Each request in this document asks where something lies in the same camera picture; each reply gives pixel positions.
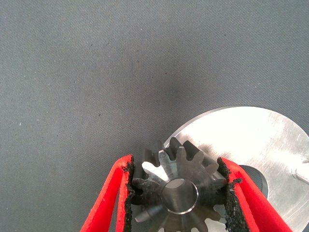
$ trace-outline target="gray cloth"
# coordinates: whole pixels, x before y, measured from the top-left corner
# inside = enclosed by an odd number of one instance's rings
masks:
[[[268,108],[308,133],[308,12],[307,1],[0,0],[0,230],[78,231],[119,157],[139,159],[213,108]]]

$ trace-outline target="spur gear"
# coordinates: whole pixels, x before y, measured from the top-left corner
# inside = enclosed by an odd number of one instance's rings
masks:
[[[143,205],[137,222],[152,219],[150,232],[207,232],[205,219],[218,221],[214,206],[225,203],[221,188],[226,179],[219,165],[189,141],[183,145],[171,138],[169,147],[158,153],[145,150],[144,161],[136,165],[132,184],[134,204]]]

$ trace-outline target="metal plate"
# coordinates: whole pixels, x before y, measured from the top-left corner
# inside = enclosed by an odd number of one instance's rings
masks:
[[[191,119],[171,137],[189,140],[214,159],[256,168],[267,181],[267,199],[290,228],[302,232],[308,224],[309,185],[292,172],[309,160],[309,137],[292,120],[257,107],[219,108]],[[224,229],[219,223],[213,226]]]

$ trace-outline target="brushed metal surface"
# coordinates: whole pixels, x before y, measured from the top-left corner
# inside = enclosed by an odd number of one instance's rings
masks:
[[[294,232],[309,222],[309,185],[293,177],[309,160],[309,137],[292,120],[271,110],[236,106],[201,114],[171,137],[192,142],[214,159],[225,157],[259,170],[268,184],[268,200]],[[217,222],[216,231],[224,230]]]

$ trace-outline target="gear tooth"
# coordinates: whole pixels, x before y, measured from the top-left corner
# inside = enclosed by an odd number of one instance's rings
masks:
[[[154,166],[159,167],[160,166],[160,160],[159,160],[158,152],[153,153],[153,158],[154,158]]]
[[[221,216],[218,212],[214,211],[213,208],[207,207],[207,218],[210,218],[213,221],[219,221],[221,219]]]
[[[147,210],[141,211],[137,216],[135,217],[135,220],[137,222],[144,222],[151,218]]]
[[[147,174],[144,172],[143,168],[141,167],[141,162],[140,161],[135,162],[133,180],[134,179],[146,179],[146,178],[147,178]]]
[[[132,180],[132,185],[135,186],[138,189],[145,189],[145,184],[147,183],[147,180],[141,179],[141,178],[134,178]]]
[[[180,146],[177,150],[176,160],[179,161],[187,161],[187,153],[183,146]]]
[[[208,228],[207,228],[207,225],[206,223],[203,221],[201,223],[199,223],[197,226],[196,226],[197,230],[199,232],[208,232]]]
[[[183,144],[185,151],[187,152],[187,158],[188,160],[192,160],[193,156],[199,152],[200,150],[194,146],[190,141],[185,141]]]
[[[169,147],[173,149],[173,152],[176,154],[178,148],[182,146],[182,144],[175,138],[172,137],[169,141]]]
[[[170,147],[165,148],[164,151],[169,155],[170,160],[176,159],[176,152],[173,152],[172,148],[170,148]]]
[[[218,167],[219,167],[219,165],[217,163],[212,163],[212,164],[209,164],[208,166],[206,166],[205,170],[207,171],[207,173],[212,175],[218,170]]]
[[[171,161],[169,159],[168,154],[164,150],[159,151],[158,156],[159,156],[159,161],[160,161],[161,165],[170,163],[170,161]]]
[[[192,162],[201,164],[203,160],[204,160],[204,152],[199,151],[194,155]]]
[[[211,183],[211,188],[213,190],[221,189],[226,185],[225,179],[216,179]]]

